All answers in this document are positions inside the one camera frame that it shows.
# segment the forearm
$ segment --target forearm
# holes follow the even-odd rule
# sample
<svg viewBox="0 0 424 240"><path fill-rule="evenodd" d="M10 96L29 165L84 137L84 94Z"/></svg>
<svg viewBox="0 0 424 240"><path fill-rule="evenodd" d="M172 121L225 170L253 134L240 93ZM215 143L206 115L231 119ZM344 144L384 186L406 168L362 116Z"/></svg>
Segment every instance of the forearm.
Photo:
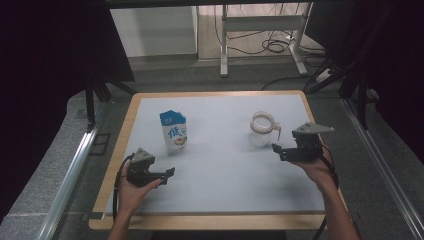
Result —
<svg viewBox="0 0 424 240"><path fill-rule="evenodd" d="M324 199L329 239L360 239L334 183L326 182L318 188Z"/></svg>
<svg viewBox="0 0 424 240"><path fill-rule="evenodd" d="M113 223L112 229L109 233L108 240L127 239L128 227L130 226L131 216L132 213L128 211L118 212Z"/></svg>

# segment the metal stand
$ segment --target metal stand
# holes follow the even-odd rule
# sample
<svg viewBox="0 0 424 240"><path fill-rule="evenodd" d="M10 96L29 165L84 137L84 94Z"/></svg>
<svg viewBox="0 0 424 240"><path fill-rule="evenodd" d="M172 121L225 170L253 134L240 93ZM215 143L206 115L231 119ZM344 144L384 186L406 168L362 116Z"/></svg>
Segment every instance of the metal stand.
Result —
<svg viewBox="0 0 424 240"><path fill-rule="evenodd" d="M227 5L222 5L221 76L228 76L227 32L284 30L297 30L294 45L290 46L290 52L299 73L301 75L308 75L305 65L299 56L298 49L303 32L305 31L311 4L308 3L302 15L254 17L227 17Z"/></svg>

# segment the black curtain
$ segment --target black curtain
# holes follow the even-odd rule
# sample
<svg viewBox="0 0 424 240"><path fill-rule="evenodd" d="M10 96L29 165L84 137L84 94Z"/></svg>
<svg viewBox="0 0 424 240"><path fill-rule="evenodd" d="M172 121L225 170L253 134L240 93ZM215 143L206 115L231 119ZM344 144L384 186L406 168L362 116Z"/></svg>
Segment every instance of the black curtain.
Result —
<svg viewBox="0 0 424 240"><path fill-rule="evenodd" d="M369 34L382 1L357 1L339 64L350 62ZM378 93L384 120L424 163L421 122L424 119L424 2L391 1L395 8L366 56L367 83Z"/></svg>
<svg viewBox="0 0 424 240"><path fill-rule="evenodd" d="M107 8L0 1L0 31L3 218L60 129L69 98L93 75L134 78Z"/></svg>

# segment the human hand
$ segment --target human hand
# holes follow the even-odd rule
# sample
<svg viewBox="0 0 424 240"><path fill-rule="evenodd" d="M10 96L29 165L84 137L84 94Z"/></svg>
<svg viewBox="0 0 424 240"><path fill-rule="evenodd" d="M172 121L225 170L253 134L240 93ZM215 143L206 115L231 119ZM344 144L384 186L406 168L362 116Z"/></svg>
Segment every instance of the human hand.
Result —
<svg viewBox="0 0 424 240"><path fill-rule="evenodd" d="M132 216L137 208L141 205L144 197L152 189L157 188L161 184L161 180L157 179L146 186L139 188L127 181L127 172L129 164L122 168L120 184L119 184L119 209L118 214L123 213Z"/></svg>
<svg viewBox="0 0 424 240"><path fill-rule="evenodd" d="M323 147L323 152L323 156L330 164L333 164L333 159L331 159L331 155L326 147ZM328 184L334 185L330 170L321 159L317 158L310 162L292 162L292 164L302 168L306 175L317 184L319 189Z"/></svg>

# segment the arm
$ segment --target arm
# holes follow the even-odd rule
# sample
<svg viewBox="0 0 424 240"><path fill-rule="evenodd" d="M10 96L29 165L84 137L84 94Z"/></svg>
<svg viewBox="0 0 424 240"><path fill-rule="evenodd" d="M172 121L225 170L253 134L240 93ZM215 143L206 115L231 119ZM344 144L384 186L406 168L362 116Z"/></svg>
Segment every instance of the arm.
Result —
<svg viewBox="0 0 424 240"><path fill-rule="evenodd" d="M109 233L108 240L127 239L128 227L132 215L141 205L147 193L158 187L161 183L161 180L157 179L145 187L135 187L125 178L127 171L128 164L122 169L122 176L119 184L118 213Z"/></svg>
<svg viewBox="0 0 424 240"><path fill-rule="evenodd" d="M324 157L332 161L330 154L324 148ZM309 163L293 163L305 170L308 177L316 183L324 199L325 215L329 239L360 239L343 201L325 164L316 159Z"/></svg>

